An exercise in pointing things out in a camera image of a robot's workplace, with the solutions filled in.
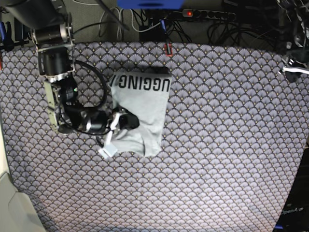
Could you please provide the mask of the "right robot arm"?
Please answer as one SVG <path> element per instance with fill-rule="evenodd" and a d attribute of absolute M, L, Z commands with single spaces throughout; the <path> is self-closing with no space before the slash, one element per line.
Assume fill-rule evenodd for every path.
<path fill-rule="evenodd" d="M 62 134 L 76 131 L 103 137 L 99 153 L 106 159 L 114 156 L 117 153 L 112 144 L 114 132 L 118 128 L 134 129 L 139 126 L 139 120 L 122 107 L 111 114 L 104 111 L 107 81 L 95 67 L 73 59 L 75 30 L 63 1 L 3 0 L 0 5 L 30 29 L 38 54 L 39 74 L 45 78 L 52 129 Z M 103 97 L 95 106 L 85 107 L 78 101 L 78 87 L 73 77 L 76 65 L 92 71 L 102 84 Z"/>

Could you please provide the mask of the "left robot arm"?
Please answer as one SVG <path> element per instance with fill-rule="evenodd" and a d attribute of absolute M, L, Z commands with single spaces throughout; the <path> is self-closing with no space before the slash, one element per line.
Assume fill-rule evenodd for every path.
<path fill-rule="evenodd" d="M 278 0 L 285 14 L 283 30 L 283 74 L 295 83 L 302 74 L 309 73 L 309 2 L 307 0 Z"/>

